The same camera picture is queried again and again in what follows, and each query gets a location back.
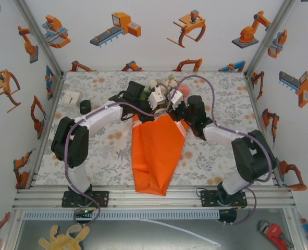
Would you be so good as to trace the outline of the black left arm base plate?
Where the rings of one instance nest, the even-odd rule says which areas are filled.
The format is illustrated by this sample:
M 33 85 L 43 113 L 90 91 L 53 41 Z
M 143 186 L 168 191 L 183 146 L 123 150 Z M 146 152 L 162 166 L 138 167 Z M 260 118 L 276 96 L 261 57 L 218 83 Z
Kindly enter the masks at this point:
M 92 191 L 91 197 L 99 204 L 100 207 L 107 207 L 109 200 L 108 191 Z M 65 191 L 63 194 L 61 207 L 63 208 L 80 208 L 80 207 L 96 207 L 96 204 L 90 199 L 80 195 L 73 190 Z

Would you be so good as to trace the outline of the artificial flower bouquet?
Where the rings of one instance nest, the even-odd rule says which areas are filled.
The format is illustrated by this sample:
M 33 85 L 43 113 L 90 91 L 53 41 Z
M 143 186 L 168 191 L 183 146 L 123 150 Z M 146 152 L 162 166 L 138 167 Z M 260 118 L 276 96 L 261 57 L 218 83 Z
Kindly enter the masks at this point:
M 151 89 L 158 84 L 162 84 L 166 87 L 167 90 L 167 107 L 163 109 L 155 109 L 152 110 L 153 114 L 160 114 L 164 112 L 165 109 L 171 110 L 171 97 L 170 97 L 170 91 L 172 89 L 179 90 L 183 94 L 183 101 L 186 103 L 187 98 L 190 96 L 190 89 L 183 84 L 179 84 L 178 81 L 175 79 L 175 76 L 173 74 L 169 75 L 168 78 L 164 81 L 161 80 L 150 80 L 148 84 L 145 86 L 144 93 L 147 97 L 149 97 Z

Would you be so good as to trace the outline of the thin white strip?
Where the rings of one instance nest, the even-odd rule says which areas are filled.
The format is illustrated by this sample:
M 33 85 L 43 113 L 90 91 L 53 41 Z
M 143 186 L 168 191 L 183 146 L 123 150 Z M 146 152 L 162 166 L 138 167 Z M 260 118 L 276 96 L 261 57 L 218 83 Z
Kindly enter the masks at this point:
M 146 223 L 151 223 L 151 224 L 156 224 L 156 225 L 160 225 L 160 226 L 163 226 L 163 227 L 167 227 L 167 228 L 170 228 L 170 229 L 174 229 L 174 230 L 177 230 L 177 231 L 180 231 L 180 232 L 183 232 L 183 233 L 186 233 L 186 234 L 189 234 L 193 237 L 196 237 L 198 239 L 201 239 L 201 240 L 204 240 L 210 244 L 213 244 L 213 245 L 216 245 L 218 247 L 221 247 L 221 244 L 218 243 L 218 242 L 215 242 L 211 239 L 208 239 L 206 237 L 203 237 L 199 234 L 196 234 L 194 232 L 191 232 L 189 230 L 186 230 L 186 229 L 183 229 L 183 228 L 180 228 L 180 227 L 176 227 L 176 226 L 173 226 L 173 225 L 170 225 L 170 224 L 167 224 L 167 223 L 164 223 L 164 222 L 160 222 L 160 221 L 155 221 L 155 220 L 149 220 L 149 219 L 135 219 L 135 221 L 141 221 L 141 222 L 146 222 Z

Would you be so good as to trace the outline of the yellow cloth cutout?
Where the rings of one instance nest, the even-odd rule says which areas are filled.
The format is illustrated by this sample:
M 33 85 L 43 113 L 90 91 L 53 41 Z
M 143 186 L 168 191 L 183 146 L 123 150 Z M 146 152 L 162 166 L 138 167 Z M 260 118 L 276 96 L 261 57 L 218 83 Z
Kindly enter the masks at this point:
M 88 236 L 90 228 L 79 224 L 68 228 L 65 234 L 58 233 L 59 226 L 53 225 L 50 240 L 40 238 L 38 243 L 45 250 L 82 250 L 80 243 Z

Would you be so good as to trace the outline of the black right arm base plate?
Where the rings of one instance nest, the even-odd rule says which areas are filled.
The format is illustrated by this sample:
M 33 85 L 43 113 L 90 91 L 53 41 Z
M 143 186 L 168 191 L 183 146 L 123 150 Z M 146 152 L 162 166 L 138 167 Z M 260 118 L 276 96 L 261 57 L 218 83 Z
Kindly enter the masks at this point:
M 237 192 L 234 195 L 220 194 L 216 190 L 202 190 L 200 192 L 203 207 L 240 207 L 248 205 L 244 192 Z

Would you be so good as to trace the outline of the red pipe wrench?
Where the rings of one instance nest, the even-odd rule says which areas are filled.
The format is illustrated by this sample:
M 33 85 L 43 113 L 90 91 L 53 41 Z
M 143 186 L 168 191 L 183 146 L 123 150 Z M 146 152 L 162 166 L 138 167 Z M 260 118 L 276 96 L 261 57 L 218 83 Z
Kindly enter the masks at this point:
M 286 237 L 278 224 L 261 220 L 258 229 L 278 250 L 293 250 L 294 244 Z

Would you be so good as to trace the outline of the black controller with green light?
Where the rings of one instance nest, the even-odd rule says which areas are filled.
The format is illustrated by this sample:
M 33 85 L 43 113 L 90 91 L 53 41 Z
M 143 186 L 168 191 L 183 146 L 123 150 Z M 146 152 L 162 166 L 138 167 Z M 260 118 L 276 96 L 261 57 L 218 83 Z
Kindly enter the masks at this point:
M 93 211 L 92 210 L 88 210 L 88 209 L 77 209 L 75 210 L 75 217 L 76 218 L 91 218 L 92 217 L 92 213 Z

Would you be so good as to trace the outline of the aluminium corner post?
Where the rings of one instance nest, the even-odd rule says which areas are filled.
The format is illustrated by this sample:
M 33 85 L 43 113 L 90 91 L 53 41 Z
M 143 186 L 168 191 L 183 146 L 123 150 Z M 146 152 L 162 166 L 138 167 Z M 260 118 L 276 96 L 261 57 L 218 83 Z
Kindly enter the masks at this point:
M 269 48 L 274 36 L 277 34 L 280 26 L 283 24 L 285 18 L 287 17 L 288 13 L 294 6 L 297 0 L 284 0 L 282 5 L 280 6 L 278 12 L 276 13 L 266 35 L 264 36 L 263 40 L 260 43 L 259 48 L 257 49 L 254 57 L 252 58 L 246 73 L 245 77 L 250 78 L 255 71 L 256 67 L 260 63 L 262 57 L 265 55 L 267 49 Z
M 31 33 L 36 38 L 38 45 L 40 46 L 41 50 L 45 54 L 48 62 L 54 69 L 54 73 L 61 79 L 63 77 L 63 71 L 52 53 L 50 46 L 48 45 L 47 41 L 44 38 L 42 31 L 40 30 L 38 23 L 36 22 L 34 15 L 32 14 L 30 8 L 28 7 L 25 0 L 13 0 L 17 9 L 19 10 L 20 14 L 22 15 L 23 19 L 25 20 L 28 28 L 30 29 Z

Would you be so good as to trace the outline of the orange wrapping paper sheet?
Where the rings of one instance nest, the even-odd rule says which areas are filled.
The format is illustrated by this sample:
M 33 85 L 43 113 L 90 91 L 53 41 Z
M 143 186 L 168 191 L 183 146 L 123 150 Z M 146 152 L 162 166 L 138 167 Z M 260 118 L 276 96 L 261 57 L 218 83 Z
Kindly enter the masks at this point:
M 189 126 L 169 115 L 142 123 L 133 118 L 131 164 L 135 191 L 165 196 L 182 154 Z

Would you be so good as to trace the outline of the floral patterned tablecloth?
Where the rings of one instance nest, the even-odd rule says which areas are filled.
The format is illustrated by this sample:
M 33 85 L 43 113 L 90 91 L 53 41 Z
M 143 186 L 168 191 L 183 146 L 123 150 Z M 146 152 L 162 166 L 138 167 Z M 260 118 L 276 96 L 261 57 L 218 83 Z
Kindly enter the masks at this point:
M 164 81 L 169 72 L 117 71 L 117 72 L 69 72 L 66 74 L 62 93 L 77 91 L 82 99 L 91 101 L 99 108 L 111 96 L 127 88 L 129 81 L 147 85 L 150 80 Z M 182 81 L 192 95 L 200 95 L 209 116 L 236 130 L 247 132 L 246 114 L 252 107 L 242 73 L 222 72 L 174 72 L 177 81 Z M 253 87 L 258 95 L 258 88 Z M 89 140 L 89 154 L 85 161 L 88 179 L 94 185 L 133 185 L 131 168 L 131 132 L 124 141 L 123 149 L 115 152 L 115 145 L 132 120 L 117 121 L 97 131 Z M 171 179 L 172 186 L 217 185 L 236 169 L 233 152 L 228 148 L 196 138 L 188 132 L 179 163 Z M 56 159 L 47 144 L 38 177 L 38 185 L 65 185 L 64 164 Z

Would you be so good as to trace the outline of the aluminium frame rail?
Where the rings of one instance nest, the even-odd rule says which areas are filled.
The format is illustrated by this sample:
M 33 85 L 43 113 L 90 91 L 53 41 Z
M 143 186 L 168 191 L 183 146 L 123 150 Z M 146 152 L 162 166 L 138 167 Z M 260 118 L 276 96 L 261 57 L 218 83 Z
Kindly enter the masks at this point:
M 12 205 L 14 210 L 61 209 L 61 199 L 66 186 L 34 186 L 19 190 Z M 95 191 L 109 191 L 107 209 L 202 209 L 201 200 L 194 186 L 174 186 L 166 196 L 137 193 L 127 186 L 94 186 Z M 246 191 L 247 208 L 296 208 L 293 194 L 288 188 L 254 186 L 256 195 Z

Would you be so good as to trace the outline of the aluminium side rail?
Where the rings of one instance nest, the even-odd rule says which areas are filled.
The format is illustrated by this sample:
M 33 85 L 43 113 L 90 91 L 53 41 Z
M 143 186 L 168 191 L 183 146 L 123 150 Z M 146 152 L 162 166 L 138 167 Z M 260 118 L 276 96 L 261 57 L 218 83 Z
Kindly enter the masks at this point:
M 35 162 L 34 162 L 33 167 L 30 170 L 25 189 L 30 189 L 32 187 L 33 178 L 40 169 L 41 162 L 42 162 L 42 159 L 43 159 L 43 156 L 44 156 L 47 144 L 48 144 L 48 137 L 52 129 L 52 124 L 53 124 L 54 115 L 57 109 L 58 101 L 60 99 L 61 92 L 63 89 L 65 77 L 66 77 L 66 73 L 64 73 L 61 76 L 61 78 L 57 81 L 56 89 L 53 95 L 51 109 L 50 109 L 50 112 L 48 113 L 47 122 L 42 132 L 42 139 L 39 143 L 39 148 L 36 154 Z
M 267 141 L 268 146 L 270 147 L 271 151 L 274 153 L 274 143 L 273 143 L 273 136 L 270 132 L 270 125 L 268 125 L 268 127 L 265 127 L 265 123 L 263 121 L 262 118 L 262 112 L 263 109 L 261 109 L 258 105 L 257 102 L 257 95 L 254 93 L 254 89 L 253 89 L 253 84 L 252 81 L 250 80 L 251 78 L 247 77 L 247 74 L 244 72 L 243 76 L 245 78 L 245 85 L 246 85 L 246 90 L 248 92 L 249 95 L 249 99 L 250 99 L 250 105 L 252 107 L 252 112 L 250 114 L 246 114 L 246 118 L 244 118 L 244 120 L 248 120 L 248 124 L 246 126 L 246 130 L 248 132 L 254 130 L 254 129 L 258 129 L 259 131 L 262 132 L 264 138 Z M 282 179 L 281 179 L 281 175 L 280 172 L 278 170 L 278 165 L 276 165 L 276 168 L 273 168 L 272 170 L 272 174 L 271 174 L 271 179 L 273 182 L 273 185 L 278 186 L 279 188 L 283 188 L 285 187 L 283 185 Z

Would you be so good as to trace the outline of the small black rounded device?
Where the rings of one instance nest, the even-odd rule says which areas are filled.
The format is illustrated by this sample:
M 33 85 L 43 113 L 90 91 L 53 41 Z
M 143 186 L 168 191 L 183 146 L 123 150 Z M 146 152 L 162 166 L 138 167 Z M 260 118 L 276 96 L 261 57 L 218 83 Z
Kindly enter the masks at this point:
M 91 112 L 91 101 L 88 99 L 82 100 L 80 102 L 79 110 L 80 114 L 86 115 Z

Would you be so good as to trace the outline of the white square box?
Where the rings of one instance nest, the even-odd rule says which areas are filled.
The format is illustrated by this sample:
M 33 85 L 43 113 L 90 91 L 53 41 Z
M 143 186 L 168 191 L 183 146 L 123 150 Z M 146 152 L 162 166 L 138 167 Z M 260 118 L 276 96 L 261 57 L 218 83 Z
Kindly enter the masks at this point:
M 76 107 L 81 100 L 81 93 L 77 91 L 66 91 L 63 97 L 65 107 Z

